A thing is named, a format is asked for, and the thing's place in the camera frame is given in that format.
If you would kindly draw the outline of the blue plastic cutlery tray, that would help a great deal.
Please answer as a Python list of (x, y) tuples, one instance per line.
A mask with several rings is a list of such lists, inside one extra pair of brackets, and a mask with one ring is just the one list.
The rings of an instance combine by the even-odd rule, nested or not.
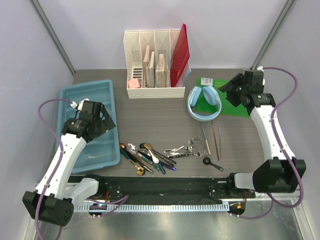
[(56, 134), (84, 138), (72, 174), (112, 167), (120, 162), (113, 82), (96, 80), (60, 90)]

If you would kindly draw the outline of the black knife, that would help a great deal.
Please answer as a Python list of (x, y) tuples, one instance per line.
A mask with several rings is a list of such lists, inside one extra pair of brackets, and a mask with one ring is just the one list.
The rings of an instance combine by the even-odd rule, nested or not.
[(138, 165), (140, 165), (142, 168), (144, 168), (147, 172), (153, 174), (154, 171), (151, 170), (148, 166), (146, 166), (145, 164), (143, 164), (138, 158), (136, 158), (134, 155), (131, 155), (132, 156), (132, 160), (137, 163)]

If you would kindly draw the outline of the gold spoon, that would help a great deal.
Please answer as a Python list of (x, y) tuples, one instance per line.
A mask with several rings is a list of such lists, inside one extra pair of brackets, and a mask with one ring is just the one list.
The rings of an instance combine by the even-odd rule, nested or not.
[(145, 174), (145, 169), (143, 167), (138, 166), (133, 160), (130, 160), (130, 162), (136, 168), (136, 173), (137, 173), (138, 176), (143, 176)]

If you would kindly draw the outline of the purple handled utensil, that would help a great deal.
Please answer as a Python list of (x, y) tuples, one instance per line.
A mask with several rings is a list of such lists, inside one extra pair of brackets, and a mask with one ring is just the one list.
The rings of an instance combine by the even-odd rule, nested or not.
[(172, 165), (170, 165), (170, 164), (167, 164), (167, 163), (165, 163), (165, 162), (160, 161), (159, 163), (160, 163), (164, 168), (167, 168), (167, 169), (169, 169), (169, 170), (172, 170), (172, 171), (176, 171), (176, 170), (177, 170), (174, 166), (172, 166)]

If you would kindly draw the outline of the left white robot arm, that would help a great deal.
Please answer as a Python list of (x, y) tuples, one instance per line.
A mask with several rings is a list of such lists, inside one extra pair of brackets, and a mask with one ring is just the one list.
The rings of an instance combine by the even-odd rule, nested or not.
[(34, 191), (26, 191), (22, 202), (30, 216), (60, 227), (72, 218), (75, 206), (93, 196), (100, 200), (107, 192), (105, 180), (87, 174), (71, 189), (66, 189), (69, 177), (87, 143), (115, 128), (115, 123), (101, 102), (84, 99), (71, 102), (77, 117), (69, 118), (57, 136), (58, 149), (44, 177)]

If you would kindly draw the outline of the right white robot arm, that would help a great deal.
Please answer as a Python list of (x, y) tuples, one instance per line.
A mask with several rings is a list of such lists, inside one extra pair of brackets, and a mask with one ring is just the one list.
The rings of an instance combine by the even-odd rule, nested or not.
[(296, 158), (288, 146), (277, 116), (280, 105), (272, 94), (264, 92), (264, 87), (264, 72), (256, 69), (237, 74), (219, 88), (234, 107), (245, 107), (257, 129), (264, 154), (264, 163), (254, 172), (229, 175), (225, 190), (233, 198), (244, 190), (293, 193), (307, 168), (305, 161)]

